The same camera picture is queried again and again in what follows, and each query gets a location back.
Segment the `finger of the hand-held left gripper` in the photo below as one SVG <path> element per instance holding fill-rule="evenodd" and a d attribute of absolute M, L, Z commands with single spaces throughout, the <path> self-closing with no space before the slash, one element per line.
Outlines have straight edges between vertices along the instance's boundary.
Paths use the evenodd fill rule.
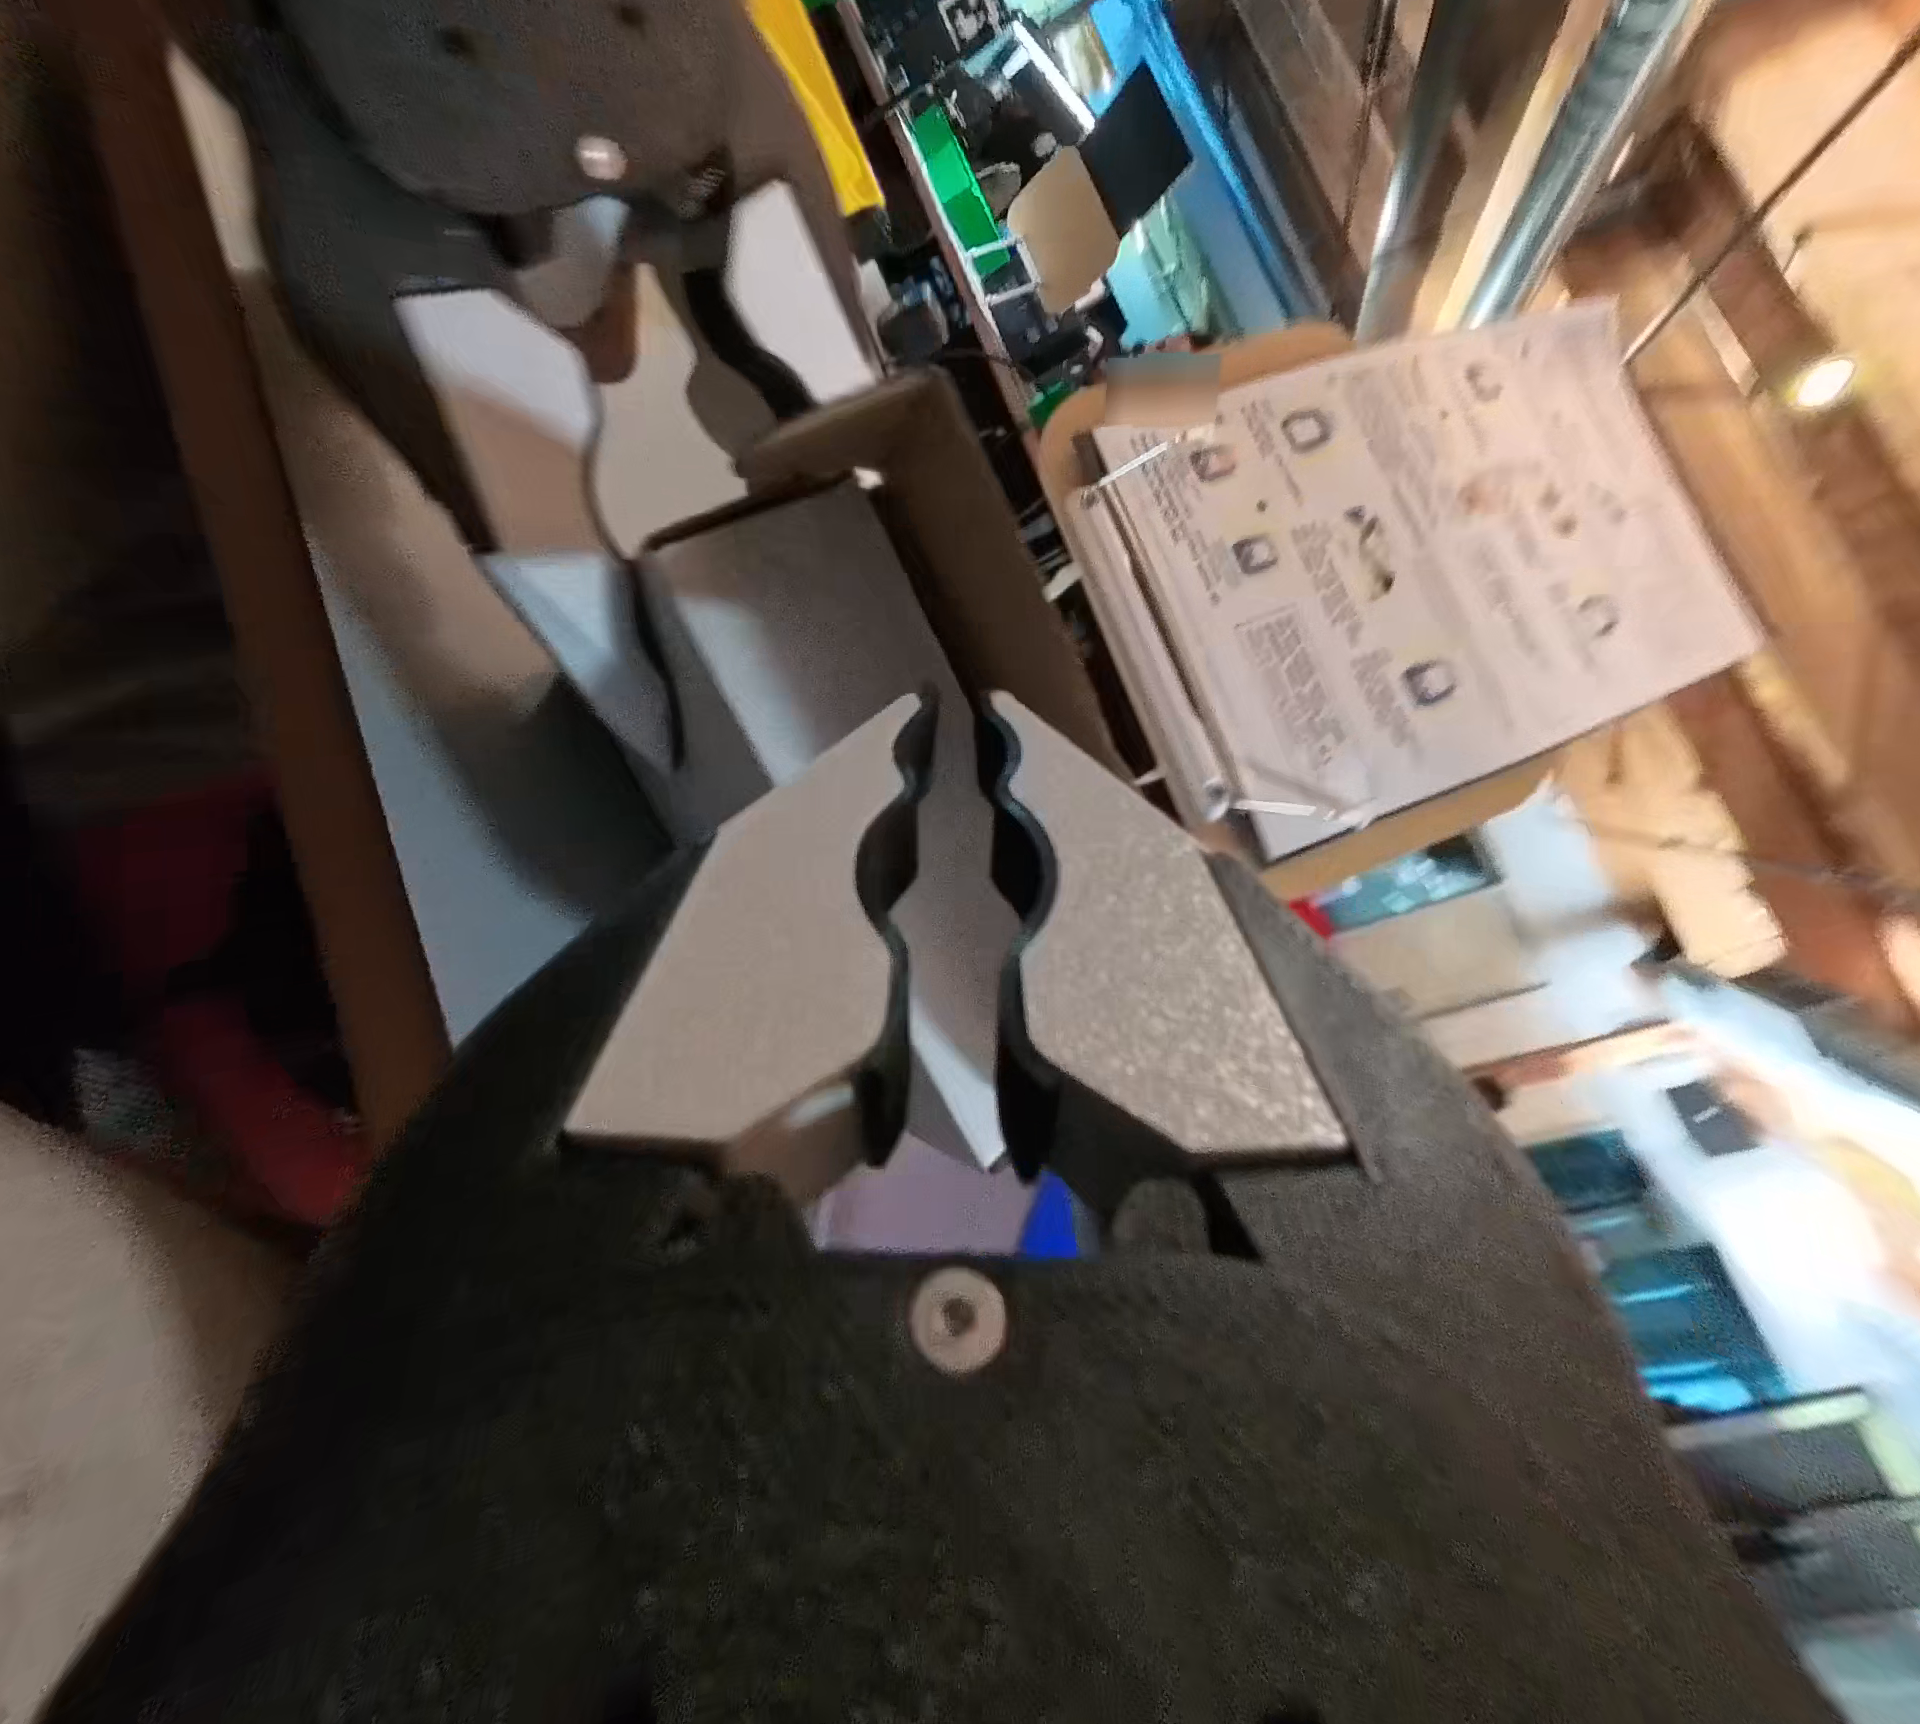
<path fill-rule="evenodd" d="M 600 503 L 605 404 L 584 356 L 501 292 L 402 295 L 395 318 L 476 497 L 490 588 L 632 770 L 671 770 L 673 686 Z"/>
<path fill-rule="evenodd" d="M 695 225 L 679 271 L 686 400 L 733 467 L 784 423 L 881 382 L 857 292 L 843 288 L 834 253 L 788 182 Z"/>

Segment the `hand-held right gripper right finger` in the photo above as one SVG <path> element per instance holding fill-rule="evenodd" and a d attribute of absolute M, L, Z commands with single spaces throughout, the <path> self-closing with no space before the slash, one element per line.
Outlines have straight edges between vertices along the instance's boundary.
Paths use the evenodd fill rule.
<path fill-rule="evenodd" d="M 1110 1220 L 1140 1184 L 1345 1162 L 1352 1139 L 1222 866 L 1007 690 L 978 710 L 1005 1162 Z"/>

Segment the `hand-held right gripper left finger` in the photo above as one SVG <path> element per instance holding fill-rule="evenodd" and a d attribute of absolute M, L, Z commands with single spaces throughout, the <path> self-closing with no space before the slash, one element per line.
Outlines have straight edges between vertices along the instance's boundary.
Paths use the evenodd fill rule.
<path fill-rule="evenodd" d="M 939 701 L 916 687 L 720 824 L 564 1116 L 575 1143 L 811 1204 L 891 1158 Z"/>

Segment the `white cardboard mailer box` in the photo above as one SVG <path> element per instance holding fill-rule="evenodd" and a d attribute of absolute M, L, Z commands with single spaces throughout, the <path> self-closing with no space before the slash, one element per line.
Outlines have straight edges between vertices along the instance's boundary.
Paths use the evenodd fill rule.
<path fill-rule="evenodd" d="M 992 873 L 978 703 L 1007 693 L 1124 789 L 1133 778 L 943 374 L 780 425 L 740 475 L 744 497 L 636 553 L 640 622 L 677 713 L 673 817 L 716 826 L 894 699 L 934 693 L 917 875 L 891 912 L 909 973 L 909 1128 L 995 1167 L 995 994 L 1017 921 Z"/>

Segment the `grey desk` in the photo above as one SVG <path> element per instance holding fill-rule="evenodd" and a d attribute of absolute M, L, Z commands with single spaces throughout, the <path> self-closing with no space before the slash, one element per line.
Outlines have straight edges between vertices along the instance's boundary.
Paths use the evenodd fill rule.
<path fill-rule="evenodd" d="M 650 866 L 650 808 L 444 505 L 293 340 L 225 102 L 155 0 L 60 0 L 187 490 L 275 781 L 357 1112 Z"/>

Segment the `beige sign board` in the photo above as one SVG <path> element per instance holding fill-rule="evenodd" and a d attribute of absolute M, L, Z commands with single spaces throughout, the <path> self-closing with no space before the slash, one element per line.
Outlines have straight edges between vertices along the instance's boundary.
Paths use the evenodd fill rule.
<path fill-rule="evenodd" d="M 1052 320 L 1094 292 L 1122 244 L 1077 146 L 1056 149 L 1020 188 L 1007 203 L 1005 227 Z"/>

